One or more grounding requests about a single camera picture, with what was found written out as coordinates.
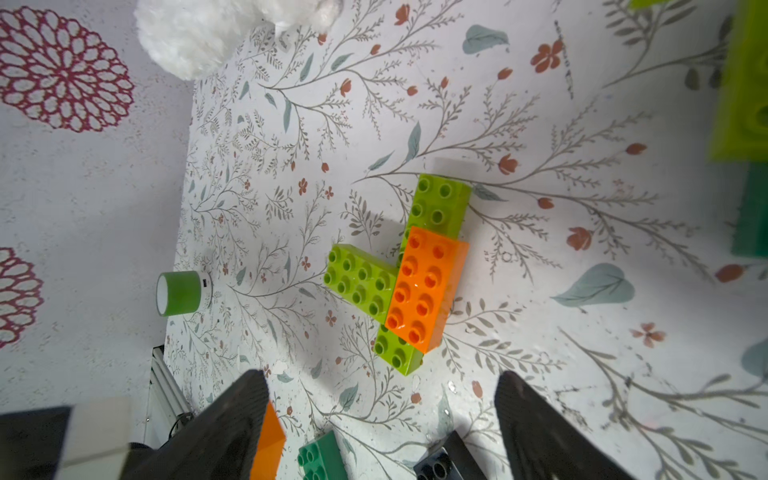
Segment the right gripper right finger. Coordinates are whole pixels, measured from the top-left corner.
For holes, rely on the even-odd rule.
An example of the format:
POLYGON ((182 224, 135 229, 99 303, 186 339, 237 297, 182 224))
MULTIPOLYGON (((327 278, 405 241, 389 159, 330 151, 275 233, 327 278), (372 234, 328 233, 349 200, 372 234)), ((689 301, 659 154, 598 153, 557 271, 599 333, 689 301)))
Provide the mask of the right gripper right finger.
POLYGON ((500 375, 494 404, 515 479, 632 479, 518 374, 500 375))

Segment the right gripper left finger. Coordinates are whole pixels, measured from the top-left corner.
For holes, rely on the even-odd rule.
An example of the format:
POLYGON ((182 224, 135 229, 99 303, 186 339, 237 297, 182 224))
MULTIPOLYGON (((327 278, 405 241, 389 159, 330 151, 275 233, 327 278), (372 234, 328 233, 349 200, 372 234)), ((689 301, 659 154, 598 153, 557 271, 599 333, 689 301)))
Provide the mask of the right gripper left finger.
POLYGON ((247 479, 269 402, 260 370, 243 373, 158 449, 128 454, 123 479, 247 479))

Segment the orange lego brick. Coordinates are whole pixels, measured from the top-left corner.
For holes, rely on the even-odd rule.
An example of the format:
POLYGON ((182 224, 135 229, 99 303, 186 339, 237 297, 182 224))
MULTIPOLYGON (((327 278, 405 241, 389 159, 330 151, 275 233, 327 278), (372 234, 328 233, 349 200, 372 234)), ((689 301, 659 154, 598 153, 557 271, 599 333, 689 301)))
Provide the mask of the orange lego brick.
POLYGON ((286 436, 277 412, 269 402, 249 474, 250 480, 277 478, 285 442, 286 436))
POLYGON ((469 244, 412 227, 384 326, 426 354, 440 346, 469 244))

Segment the lime lego brick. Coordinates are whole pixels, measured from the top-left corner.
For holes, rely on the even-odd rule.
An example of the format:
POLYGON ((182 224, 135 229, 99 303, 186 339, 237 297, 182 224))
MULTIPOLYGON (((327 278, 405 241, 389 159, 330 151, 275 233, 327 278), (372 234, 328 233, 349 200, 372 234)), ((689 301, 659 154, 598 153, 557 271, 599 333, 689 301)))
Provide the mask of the lime lego brick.
POLYGON ((373 344, 373 352, 403 376, 409 376, 423 364, 424 354, 380 325, 373 344))
POLYGON ((380 324, 392 300, 398 270, 353 245, 334 244, 328 254, 323 283, 380 324))
POLYGON ((396 266, 402 263, 412 227, 457 239, 469 204, 471 187, 446 177, 421 174, 399 248, 396 266))
POLYGON ((710 149, 716 161, 767 160, 767 2, 740 1, 710 149))

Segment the orange lego brick bottom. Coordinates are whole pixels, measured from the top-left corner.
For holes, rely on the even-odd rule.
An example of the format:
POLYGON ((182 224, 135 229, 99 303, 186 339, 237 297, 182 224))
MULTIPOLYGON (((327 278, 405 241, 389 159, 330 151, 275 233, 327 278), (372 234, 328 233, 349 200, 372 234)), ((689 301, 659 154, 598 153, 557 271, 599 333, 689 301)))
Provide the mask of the orange lego brick bottom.
POLYGON ((269 402, 249 474, 250 480, 277 478, 285 442, 286 436, 277 412, 269 402))

